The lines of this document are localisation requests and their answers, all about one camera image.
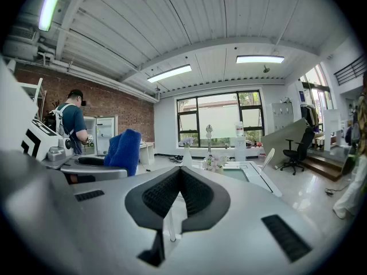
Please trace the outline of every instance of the person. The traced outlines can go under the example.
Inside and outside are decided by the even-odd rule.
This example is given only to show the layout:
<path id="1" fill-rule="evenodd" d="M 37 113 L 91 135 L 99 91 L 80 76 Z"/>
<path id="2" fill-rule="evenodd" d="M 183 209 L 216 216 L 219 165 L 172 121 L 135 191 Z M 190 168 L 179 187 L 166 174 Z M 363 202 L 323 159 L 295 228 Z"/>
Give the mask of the person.
<path id="1" fill-rule="evenodd" d="M 355 107 L 353 113 L 353 124 L 358 122 L 358 106 Z"/>
<path id="2" fill-rule="evenodd" d="M 80 106 L 85 106 L 81 90 L 74 89 L 70 91 L 66 102 L 58 106 L 57 109 L 60 110 L 67 104 L 73 105 L 67 106 L 63 111 L 63 126 L 66 133 L 74 129 L 70 136 L 71 146 L 76 155 L 81 155 L 81 143 L 85 144 L 88 140 L 83 112 L 80 109 Z"/>
<path id="3" fill-rule="evenodd" d="M 336 215 L 344 219 L 346 212 L 353 213 L 357 206 L 358 195 L 367 176 L 367 72 L 363 74 L 363 91 L 358 101 L 358 125 L 360 142 L 358 144 L 358 167 L 356 177 L 343 196 L 333 206 Z"/>

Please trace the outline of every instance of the white cabinet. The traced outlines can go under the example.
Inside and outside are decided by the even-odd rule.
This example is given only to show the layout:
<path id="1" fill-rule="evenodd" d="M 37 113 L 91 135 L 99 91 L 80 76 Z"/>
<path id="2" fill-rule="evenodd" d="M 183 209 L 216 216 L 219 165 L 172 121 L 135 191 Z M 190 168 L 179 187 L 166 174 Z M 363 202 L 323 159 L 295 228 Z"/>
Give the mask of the white cabinet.
<path id="1" fill-rule="evenodd" d="M 270 127 L 272 127 L 273 130 L 268 133 L 278 131 L 293 123 L 292 103 L 272 103 L 270 106 L 272 113 L 268 121 L 271 122 Z"/>

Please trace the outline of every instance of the refrigerator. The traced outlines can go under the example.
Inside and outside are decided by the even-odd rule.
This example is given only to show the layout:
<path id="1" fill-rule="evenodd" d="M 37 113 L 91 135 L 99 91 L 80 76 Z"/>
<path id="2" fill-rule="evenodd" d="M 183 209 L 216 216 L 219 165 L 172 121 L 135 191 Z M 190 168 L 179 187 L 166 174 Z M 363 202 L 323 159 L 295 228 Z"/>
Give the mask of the refrigerator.
<path id="1" fill-rule="evenodd" d="M 84 117 L 87 133 L 93 136 L 89 144 L 81 145 L 83 155 L 106 156 L 110 138 L 118 134 L 118 116 Z"/>

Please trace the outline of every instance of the fluorescent light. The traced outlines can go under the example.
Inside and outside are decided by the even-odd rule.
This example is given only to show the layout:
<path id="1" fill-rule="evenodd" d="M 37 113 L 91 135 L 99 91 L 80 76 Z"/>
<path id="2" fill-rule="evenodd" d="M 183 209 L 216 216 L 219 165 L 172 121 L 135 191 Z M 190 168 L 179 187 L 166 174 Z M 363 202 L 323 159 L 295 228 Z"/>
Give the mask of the fluorescent light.
<path id="1" fill-rule="evenodd" d="M 265 56 L 265 55 L 257 55 L 257 56 L 237 56 L 236 63 L 282 63 L 284 57 L 281 56 Z"/>
<path id="2" fill-rule="evenodd" d="M 52 15 L 56 7 L 57 0 L 44 0 L 41 10 L 40 23 L 38 28 L 48 32 L 51 25 Z"/>
<path id="3" fill-rule="evenodd" d="M 185 73 L 188 71 L 191 71 L 191 66 L 190 64 L 178 67 L 178 68 L 174 68 L 165 72 L 162 72 L 160 74 L 157 74 L 156 76 L 151 76 L 148 78 L 148 81 L 150 81 L 151 83 L 154 83 L 155 81 L 158 80 L 163 80 L 164 78 L 170 77 L 170 76 L 176 76 L 180 73 Z"/>

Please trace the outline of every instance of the staircase railing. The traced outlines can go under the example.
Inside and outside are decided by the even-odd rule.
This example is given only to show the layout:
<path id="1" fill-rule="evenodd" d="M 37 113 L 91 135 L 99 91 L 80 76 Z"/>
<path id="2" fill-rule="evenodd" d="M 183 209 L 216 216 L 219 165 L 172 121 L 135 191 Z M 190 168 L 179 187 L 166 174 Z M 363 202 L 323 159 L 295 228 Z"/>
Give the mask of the staircase railing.
<path id="1" fill-rule="evenodd" d="M 334 73 L 338 84 L 342 85 L 348 81 L 361 76 L 367 70 L 366 56 L 363 54 L 351 64 Z"/>

